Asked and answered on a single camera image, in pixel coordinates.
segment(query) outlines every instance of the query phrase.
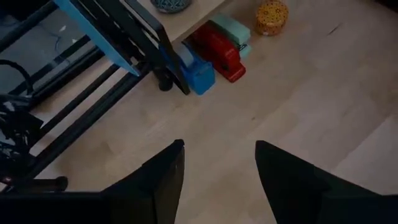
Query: round yellow container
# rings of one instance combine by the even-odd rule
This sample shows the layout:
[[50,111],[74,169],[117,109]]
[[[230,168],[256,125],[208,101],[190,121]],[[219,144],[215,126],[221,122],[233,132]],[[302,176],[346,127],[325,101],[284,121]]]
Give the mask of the round yellow container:
[[263,3],[256,14],[256,30],[261,35],[277,35],[285,26],[289,10],[278,0],[268,0]]

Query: black metal frame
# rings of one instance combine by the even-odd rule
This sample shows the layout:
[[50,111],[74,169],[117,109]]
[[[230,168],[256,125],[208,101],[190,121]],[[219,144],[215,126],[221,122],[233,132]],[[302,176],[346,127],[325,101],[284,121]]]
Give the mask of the black metal frame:
[[[185,94],[189,94],[190,92],[182,72],[180,71],[179,66],[177,66],[177,54],[173,51],[163,26],[161,26],[161,24],[156,21],[155,18],[152,17],[142,6],[139,7],[138,2],[133,4],[133,9],[138,11],[138,14],[151,27],[154,27],[154,30],[156,30],[159,39],[155,38],[154,40],[158,41],[159,44],[164,45],[169,57],[173,59],[174,66],[177,68],[176,75],[167,72],[166,62],[160,50],[156,47],[152,47],[153,43],[145,35],[145,32],[148,32],[148,30],[144,28],[145,25],[141,22],[138,22],[138,18],[128,12],[121,3],[115,4],[116,2],[112,2],[112,4],[109,4],[109,1],[103,0],[71,0],[71,2],[76,6],[80,6],[82,14],[85,14],[85,16],[91,18],[90,22],[96,23],[98,28],[102,29],[102,31],[108,35],[107,37],[115,49],[118,49],[118,51],[127,57],[134,57],[137,59],[138,63],[136,68],[140,71],[141,75],[137,77],[133,74],[127,73],[120,81],[117,82],[117,84],[115,84],[115,86],[106,92],[93,106],[91,106],[61,135],[59,135],[37,157],[35,157],[32,164],[29,164],[26,167],[21,167],[21,169],[16,173],[17,175],[0,180],[1,182],[7,184],[7,187],[2,191],[3,193],[18,192],[18,189],[46,189],[46,187],[48,188],[49,185],[51,185],[52,187],[50,188],[53,189],[55,189],[55,187],[61,189],[64,188],[60,187],[59,182],[56,180],[37,180],[34,178],[51,162],[53,162],[64,150],[66,150],[68,146],[75,142],[100,117],[102,117],[102,115],[104,115],[107,110],[116,104],[129,90],[134,88],[147,74],[150,73],[150,71],[154,71],[154,74],[159,79],[160,89],[169,90],[172,86],[172,82],[174,82]],[[5,44],[0,42],[0,50],[2,49],[2,46],[10,46],[13,42],[22,37],[22,35],[24,35],[30,28],[34,27],[35,24],[39,23],[40,19],[45,18],[54,10],[53,2],[45,5],[41,10],[29,18],[34,18],[33,22],[26,22],[25,24],[28,25],[25,25],[24,29],[21,29],[23,31],[13,34],[15,40],[10,41],[7,39],[4,42]],[[89,39],[87,36],[84,36],[69,49],[66,49],[66,51],[62,52],[60,56],[56,57],[54,62],[62,63],[64,60],[63,58],[74,53],[82,45],[84,45],[84,43],[87,43],[88,40]],[[49,81],[47,81],[47,83],[38,89],[34,90],[32,97],[33,100],[30,108],[35,107],[49,96],[54,94],[56,91],[64,87],[68,82],[77,77],[82,71],[87,69],[102,56],[103,53],[97,47],[89,50],[89,52],[62,70],[58,75],[51,78]],[[44,68],[35,73],[34,76],[32,76],[34,81],[36,82],[39,80],[46,74],[46,72],[51,71],[51,69],[52,68],[49,67],[49,65],[46,65]],[[39,141],[52,128],[61,122],[62,119],[71,113],[87,97],[89,97],[118,69],[119,66],[117,65],[110,66],[93,83],[86,87],[86,89],[84,89],[75,99],[71,100],[69,104],[67,104],[58,114],[56,114],[40,129],[39,137],[34,141],[34,143]],[[25,91],[25,85],[22,83],[10,93],[21,94],[23,91]]]

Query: black cable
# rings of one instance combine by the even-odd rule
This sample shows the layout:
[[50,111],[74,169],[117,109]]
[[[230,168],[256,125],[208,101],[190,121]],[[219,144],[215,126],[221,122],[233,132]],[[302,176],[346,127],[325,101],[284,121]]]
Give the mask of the black cable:
[[0,59],[0,65],[8,65],[8,66],[18,70],[18,72],[21,73],[21,75],[25,78],[27,94],[30,95],[31,93],[33,93],[32,79],[31,79],[30,75],[27,73],[27,71],[22,66],[20,66],[16,62],[12,62],[10,60],[4,60],[4,59]]

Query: metal rack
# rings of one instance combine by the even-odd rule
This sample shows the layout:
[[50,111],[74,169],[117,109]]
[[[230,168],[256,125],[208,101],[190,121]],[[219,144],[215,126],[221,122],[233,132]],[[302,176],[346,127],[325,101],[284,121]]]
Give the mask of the metal rack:
[[[68,146],[76,141],[88,128],[90,128],[107,110],[116,104],[129,90],[134,88],[151,71],[159,80],[159,87],[163,91],[171,89],[175,83],[184,94],[189,94],[189,87],[179,69],[177,54],[173,51],[172,45],[167,34],[160,24],[145,8],[137,1],[127,1],[132,10],[141,17],[139,19],[135,14],[127,10],[120,2],[106,0],[70,0],[79,11],[90,20],[102,33],[107,35],[110,43],[115,49],[128,59],[135,58],[138,62],[134,65],[141,73],[140,76],[127,73],[106,92],[92,107],[81,115],[72,125],[70,125],[61,135],[59,135],[49,146],[47,146],[37,157],[34,157],[33,163],[14,170],[9,176],[2,177],[1,182],[7,187],[3,193],[18,192],[20,189],[42,187],[48,189],[51,186],[56,189],[60,185],[59,178],[54,180],[34,179],[50,163],[52,163]],[[13,32],[8,34],[0,41],[0,51],[8,48],[16,40],[21,38],[31,28],[36,26],[42,19],[57,9],[57,6],[50,1],[35,14],[30,16]],[[156,33],[153,34],[147,29],[150,26]],[[172,59],[175,66],[175,75],[171,73],[166,66],[166,62],[158,48],[149,39],[150,36],[157,43],[165,47],[168,56]],[[51,64],[60,64],[65,58],[76,52],[80,47],[90,41],[87,36],[82,37],[78,42],[54,58],[38,72],[32,75],[33,82],[40,80],[45,74],[53,69]],[[34,108],[56,91],[64,87],[68,82],[77,77],[82,71],[93,65],[104,54],[97,47],[93,47],[78,60],[71,63],[59,74],[52,77],[44,85],[36,89],[32,95],[32,101],[29,109]],[[71,100],[58,114],[56,114],[48,123],[40,129],[39,137],[34,143],[45,136],[52,128],[71,113],[81,102],[89,97],[99,86],[101,86],[112,74],[119,69],[119,66],[112,65],[102,73],[95,81],[86,87],[75,99]],[[10,94],[20,95],[25,91],[25,85],[21,83]]]

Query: wooden floor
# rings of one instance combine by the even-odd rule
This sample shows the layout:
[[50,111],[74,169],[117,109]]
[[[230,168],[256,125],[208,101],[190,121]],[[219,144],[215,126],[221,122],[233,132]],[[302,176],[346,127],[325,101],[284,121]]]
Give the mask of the wooden floor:
[[[218,76],[199,97],[162,93],[147,77],[42,176],[67,175],[70,190],[101,190],[182,138],[177,223],[275,223],[254,162],[262,139],[375,192],[398,194],[398,14],[367,0],[288,5],[283,34],[252,34],[248,72],[237,83]],[[252,26],[253,6],[236,1],[226,10]]]

